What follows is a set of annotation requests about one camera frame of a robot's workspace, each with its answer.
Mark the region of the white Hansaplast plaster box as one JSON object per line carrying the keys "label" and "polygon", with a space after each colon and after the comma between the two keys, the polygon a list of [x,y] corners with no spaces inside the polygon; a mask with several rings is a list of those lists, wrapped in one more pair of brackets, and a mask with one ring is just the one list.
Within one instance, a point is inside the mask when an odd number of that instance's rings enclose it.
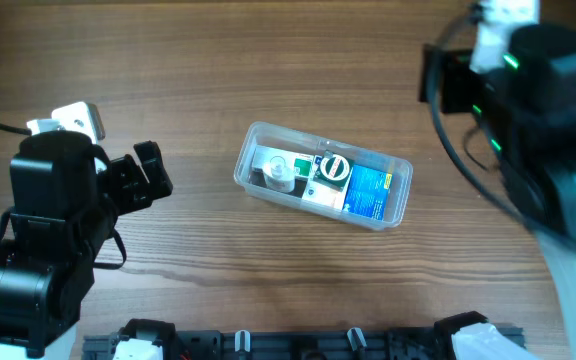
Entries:
{"label": "white Hansaplast plaster box", "polygon": [[313,177],[322,157],[323,156],[321,155],[317,155],[314,158],[313,174],[307,181],[302,199],[304,201],[309,201],[322,206],[328,206],[337,210],[341,210],[343,208],[349,182],[343,190],[336,190],[316,182]]}

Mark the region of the clear plastic container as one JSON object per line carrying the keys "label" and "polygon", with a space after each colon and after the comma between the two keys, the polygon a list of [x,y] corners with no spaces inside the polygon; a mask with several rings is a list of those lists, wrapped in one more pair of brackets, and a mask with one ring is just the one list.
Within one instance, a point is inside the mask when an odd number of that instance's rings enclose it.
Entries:
{"label": "clear plastic container", "polygon": [[[331,151],[352,159],[354,166],[360,165],[391,173],[392,182],[383,219],[381,221],[370,219],[345,212],[343,208],[337,210],[304,201],[302,195],[309,178],[307,180],[296,179],[295,189],[291,193],[282,193],[267,188],[262,170],[252,169],[252,160],[257,145],[310,154],[314,158],[317,155],[323,156],[325,151]],[[278,125],[257,122],[248,130],[235,166],[234,179],[254,197],[372,230],[384,230],[396,227],[402,222],[412,174],[412,165],[404,159]]]}

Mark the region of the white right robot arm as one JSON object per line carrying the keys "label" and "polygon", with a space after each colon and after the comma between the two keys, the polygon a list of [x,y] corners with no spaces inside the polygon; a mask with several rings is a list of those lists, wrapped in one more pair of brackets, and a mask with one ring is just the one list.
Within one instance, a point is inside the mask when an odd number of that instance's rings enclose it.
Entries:
{"label": "white right robot arm", "polygon": [[459,172],[480,194],[533,233],[555,284],[576,359],[576,33],[555,24],[512,31],[501,66],[457,88],[500,165],[508,198],[501,200],[465,166],[440,118],[438,100],[451,51],[470,23],[457,18],[424,54],[423,102]]}

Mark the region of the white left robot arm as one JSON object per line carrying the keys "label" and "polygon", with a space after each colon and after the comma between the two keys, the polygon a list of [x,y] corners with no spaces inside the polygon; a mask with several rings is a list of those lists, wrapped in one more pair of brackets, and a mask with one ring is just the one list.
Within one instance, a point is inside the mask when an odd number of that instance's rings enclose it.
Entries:
{"label": "white left robot arm", "polygon": [[103,244],[126,251],[120,216],[168,197],[173,184],[157,143],[111,160],[79,132],[50,131],[19,145],[10,163],[14,204],[0,218],[0,356],[39,359],[69,346]]}

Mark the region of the white green medicine box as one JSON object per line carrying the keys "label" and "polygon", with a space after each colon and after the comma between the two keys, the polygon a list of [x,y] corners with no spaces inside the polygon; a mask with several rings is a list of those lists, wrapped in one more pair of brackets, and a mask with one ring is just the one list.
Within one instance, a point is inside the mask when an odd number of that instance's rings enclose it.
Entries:
{"label": "white green medicine box", "polygon": [[270,163],[275,157],[283,160],[283,163],[294,172],[296,179],[307,180],[312,173],[314,162],[313,155],[262,145],[257,145],[255,148],[252,160],[252,169],[255,171],[261,171],[263,166],[266,163]]}

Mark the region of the small white plastic bottle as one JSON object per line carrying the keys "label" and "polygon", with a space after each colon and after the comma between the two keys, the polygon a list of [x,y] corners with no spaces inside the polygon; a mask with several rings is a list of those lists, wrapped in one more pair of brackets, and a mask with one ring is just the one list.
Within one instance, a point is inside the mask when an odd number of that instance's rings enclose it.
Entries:
{"label": "small white plastic bottle", "polygon": [[273,156],[268,158],[263,166],[262,173],[266,187],[282,192],[291,193],[296,186],[294,158]]}

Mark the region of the blue cough drops box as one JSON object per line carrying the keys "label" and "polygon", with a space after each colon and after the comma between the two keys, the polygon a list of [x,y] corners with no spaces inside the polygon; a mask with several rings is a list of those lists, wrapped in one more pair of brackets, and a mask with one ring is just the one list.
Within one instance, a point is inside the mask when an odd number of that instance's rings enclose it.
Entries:
{"label": "blue cough drops box", "polygon": [[347,186],[343,210],[381,221],[391,182],[391,173],[355,165]]}

